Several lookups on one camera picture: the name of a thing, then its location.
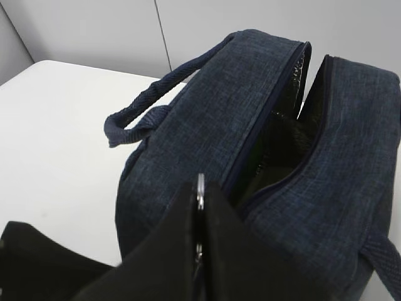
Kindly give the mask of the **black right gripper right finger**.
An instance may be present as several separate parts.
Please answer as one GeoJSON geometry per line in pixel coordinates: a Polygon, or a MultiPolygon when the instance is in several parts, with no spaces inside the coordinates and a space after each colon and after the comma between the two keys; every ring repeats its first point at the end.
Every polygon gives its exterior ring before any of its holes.
{"type": "Polygon", "coordinates": [[[198,300],[329,300],[239,220],[219,186],[197,183],[198,300]]]}

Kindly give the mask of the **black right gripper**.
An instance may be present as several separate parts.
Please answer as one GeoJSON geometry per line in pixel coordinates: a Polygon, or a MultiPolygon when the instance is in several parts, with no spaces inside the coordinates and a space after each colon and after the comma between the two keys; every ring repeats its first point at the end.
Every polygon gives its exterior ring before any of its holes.
{"type": "Polygon", "coordinates": [[[10,221],[1,235],[1,300],[71,300],[111,269],[28,223],[10,221]]]}

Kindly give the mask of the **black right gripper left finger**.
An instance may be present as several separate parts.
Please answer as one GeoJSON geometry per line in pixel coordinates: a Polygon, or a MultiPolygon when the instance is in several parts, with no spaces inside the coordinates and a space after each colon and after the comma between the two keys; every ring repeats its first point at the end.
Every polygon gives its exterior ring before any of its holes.
{"type": "Polygon", "coordinates": [[[196,196],[183,184],[157,227],[74,300],[197,300],[196,196]]]}

